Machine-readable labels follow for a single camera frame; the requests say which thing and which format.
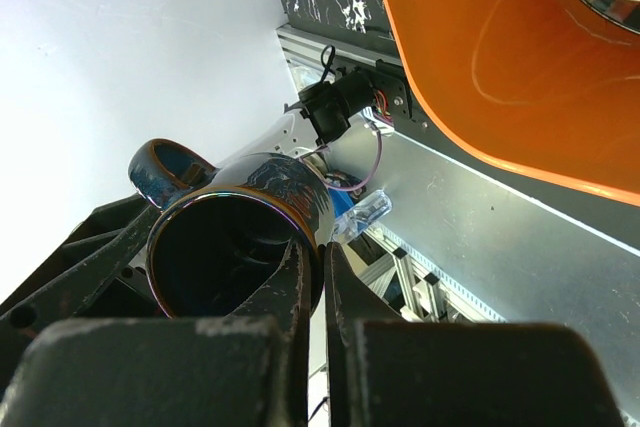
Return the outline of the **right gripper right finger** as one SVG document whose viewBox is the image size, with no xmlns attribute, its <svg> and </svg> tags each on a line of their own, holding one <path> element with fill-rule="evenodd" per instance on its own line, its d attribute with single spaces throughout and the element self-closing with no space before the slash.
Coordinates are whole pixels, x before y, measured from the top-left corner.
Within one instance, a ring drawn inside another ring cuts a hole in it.
<svg viewBox="0 0 640 427">
<path fill-rule="evenodd" d="M 599 361 L 539 323 L 411 323 L 324 252 L 334 426 L 619 426 Z"/>
</svg>

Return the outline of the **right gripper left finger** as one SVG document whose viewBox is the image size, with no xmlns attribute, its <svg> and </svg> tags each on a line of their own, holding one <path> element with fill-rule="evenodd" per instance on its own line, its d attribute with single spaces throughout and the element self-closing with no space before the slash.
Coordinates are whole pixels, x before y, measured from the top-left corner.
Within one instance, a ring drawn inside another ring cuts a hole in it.
<svg viewBox="0 0 640 427">
<path fill-rule="evenodd" d="M 306 424 L 306 249 L 232 314 L 171 320 L 130 285 L 157 216 L 135 195 L 96 208 L 2 308 L 3 425 Z"/>
</svg>

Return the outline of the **dark blue small cup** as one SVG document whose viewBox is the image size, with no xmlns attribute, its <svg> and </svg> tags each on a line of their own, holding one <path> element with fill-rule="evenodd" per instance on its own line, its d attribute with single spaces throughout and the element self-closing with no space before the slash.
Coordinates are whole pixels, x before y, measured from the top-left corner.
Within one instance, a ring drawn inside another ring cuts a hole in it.
<svg viewBox="0 0 640 427">
<path fill-rule="evenodd" d="M 167 316 L 231 313 L 276 271 L 290 241 L 310 255 L 318 305 L 321 250 L 335 214 L 328 188 L 303 162 L 259 152 L 216 167 L 179 143 L 152 139 L 132 157 L 128 176 L 160 212 L 146 270 Z"/>
</svg>

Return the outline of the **orange plastic dish bin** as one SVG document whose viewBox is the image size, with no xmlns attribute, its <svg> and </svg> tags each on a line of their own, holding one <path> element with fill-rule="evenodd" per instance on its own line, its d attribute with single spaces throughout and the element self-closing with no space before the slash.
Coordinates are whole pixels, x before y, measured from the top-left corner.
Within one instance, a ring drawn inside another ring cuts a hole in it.
<svg viewBox="0 0 640 427">
<path fill-rule="evenodd" d="M 639 39 L 580 0 L 384 0 L 419 105 L 495 167 L 639 201 Z"/>
</svg>

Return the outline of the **black striped cream plate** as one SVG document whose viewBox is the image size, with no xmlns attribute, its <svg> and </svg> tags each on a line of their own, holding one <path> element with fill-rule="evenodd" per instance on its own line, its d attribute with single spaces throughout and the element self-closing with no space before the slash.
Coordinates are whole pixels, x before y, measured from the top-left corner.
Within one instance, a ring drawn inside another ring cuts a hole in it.
<svg viewBox="0 0 640 427">
<path fill-rule="evenodd" d="M 608 22 L 636 36 L 639 35 L 639 1 L 580 0 Z"/>
</svg>

